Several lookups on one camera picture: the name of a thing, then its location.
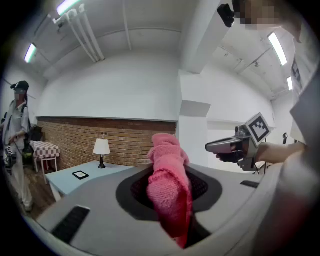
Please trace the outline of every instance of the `black picture frame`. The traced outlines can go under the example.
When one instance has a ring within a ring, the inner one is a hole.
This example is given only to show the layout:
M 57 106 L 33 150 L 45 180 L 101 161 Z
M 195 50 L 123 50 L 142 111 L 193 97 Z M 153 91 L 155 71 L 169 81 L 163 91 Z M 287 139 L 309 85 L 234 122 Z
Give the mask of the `black picture frame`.
M 85 174 L 85 176 L 79 177 L 79 176 L 77 176 L 77 173 L 83 173 L 83 174 Z M 76 177 L 77 179 L 79 179 L 79 180 L 83 180 L 83 179 L 89 177 L 89 175 L 86 174 L 85 172 L 83 172 L 82 170 L 73 172 L 72 175 L 75 176 L 75 177 Z

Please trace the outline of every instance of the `white lampshade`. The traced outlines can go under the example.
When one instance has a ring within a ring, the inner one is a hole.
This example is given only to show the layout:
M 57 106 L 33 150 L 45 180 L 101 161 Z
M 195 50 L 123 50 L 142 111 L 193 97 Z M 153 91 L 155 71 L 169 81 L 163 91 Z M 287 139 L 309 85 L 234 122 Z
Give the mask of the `white lampshade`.
M 97 138 L 95 141 L 93 153 L 97 155 L 110 154 L 109 142 L 107 139 Z

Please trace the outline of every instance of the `fluorescent light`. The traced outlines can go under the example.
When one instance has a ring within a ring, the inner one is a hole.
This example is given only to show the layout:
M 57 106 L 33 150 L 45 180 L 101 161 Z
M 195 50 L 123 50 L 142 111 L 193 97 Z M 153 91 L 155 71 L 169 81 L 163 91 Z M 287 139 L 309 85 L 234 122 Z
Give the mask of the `fluorescent light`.
M 65 0 L 62 4 L 60 4 L 56 11 L 61 16 L 64 14 L 66 10 L 68 10 L 71 6 L 73 6 L 76 2 L 79 2 L 80 0 Z
M 276 34 L 272 33 L 271 35 L 269 35 L 268 38 L 269 38 L 271 44 L 273 45 L 273 48 L 275 49 L 276 54 L 278 54 L 278 57 L 279 57 L 280 62 L 281 62 L 281 65 L 283 66 L 283 65 L 287 64 L 286 55 L 284 53 L 284 50 L 282 49 L 282 46 L 281 46 Z
M 292 84 L 292 77 L 288 77 L 287 79 L 288 82 L 288 86 L 289 86 L 289 91 L 291 91 L 293 89 L 293 84 Z
M 26 52 L 26 55 L 25 55 L 25 57 L 24 57 L 24 61 L 25 61 L 26 63 L 29 63 L 29 62 L 31 61 L 31 58 L 33 57 L 33 55 L 34 55 L 35 52 L 36 52 L 36 49 L 37 49 L 37 48 L 34 46 L 33 43 L 30 44 L 29 49 L 28 49 L 28 51 Z

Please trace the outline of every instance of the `red fabric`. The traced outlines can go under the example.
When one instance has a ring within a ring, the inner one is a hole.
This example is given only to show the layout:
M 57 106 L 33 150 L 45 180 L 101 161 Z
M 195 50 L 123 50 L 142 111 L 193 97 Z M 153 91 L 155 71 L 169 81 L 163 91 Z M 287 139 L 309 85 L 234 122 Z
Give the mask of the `red fabric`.
M 184 167 L 189 158 L 173 135 L 155 134 L 152 142 L 148 158 L 154 172 L 148 180 L 147 195 L 163 229 L 184 248 L 192 213 L 190 182 Z

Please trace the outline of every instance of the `table lamp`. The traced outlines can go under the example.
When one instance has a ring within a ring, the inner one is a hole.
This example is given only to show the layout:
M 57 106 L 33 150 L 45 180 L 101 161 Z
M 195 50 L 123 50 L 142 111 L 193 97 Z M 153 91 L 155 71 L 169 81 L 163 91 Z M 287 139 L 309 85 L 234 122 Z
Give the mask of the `table lamp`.
M 110 154 L 109 142 L 107 139 L 97 138 L 95 141 L 93 153 L 100 155 L 100 165 L 99 168 L 106 168 L 104 165 L 104 160 L 102 158 L 103 155 Z

